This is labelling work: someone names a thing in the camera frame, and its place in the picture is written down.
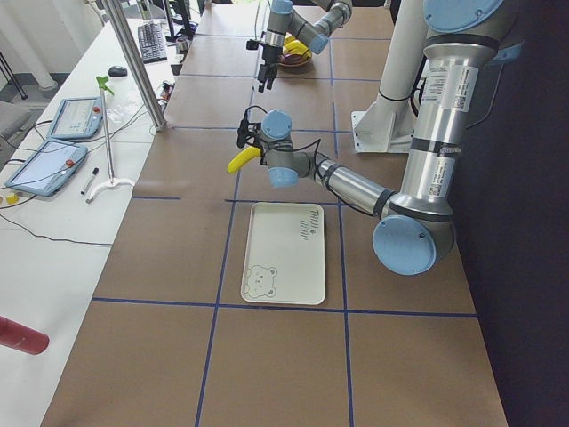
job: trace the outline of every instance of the pen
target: pen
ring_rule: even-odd
[[[95,167],[92,170],[91,175],[89,176],[89,179],[87,180],[87,182],[85,183],[85,185],[81,189],[81,194],[85,194],[87,191],[89,191],[89,187],[91,187],[92,182],[95,181],[95,177],[97,176],[97,173],[99,173],[99,168]]]

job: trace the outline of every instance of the black mouse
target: black mouse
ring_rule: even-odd
[[[124,77],[128,74],[125,67],[115,65],[108,69],[108,75],[111,77]]]

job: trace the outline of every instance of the green clip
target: green clip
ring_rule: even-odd
[[[104,77],[97,76],[96,78],[97,78],[97,83],[99,84],[99,89],[102,89],[103,91],[109,91],[111,95],[115,94],[107,86],[108,76],[104,76]]]

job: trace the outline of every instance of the red cup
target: red cup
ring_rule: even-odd
[[[50,337],[46,334],[0,316],[0,344],[29,354],[39,354],[49,343]]]

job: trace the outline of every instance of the bear drawing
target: bear drawing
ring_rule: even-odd
[[[260,265],[253,265],[247,269],[247,284],[245,293],[251,298],[268,296],[272,298],[276,295],[275,289],[276,268],[266,269]]]

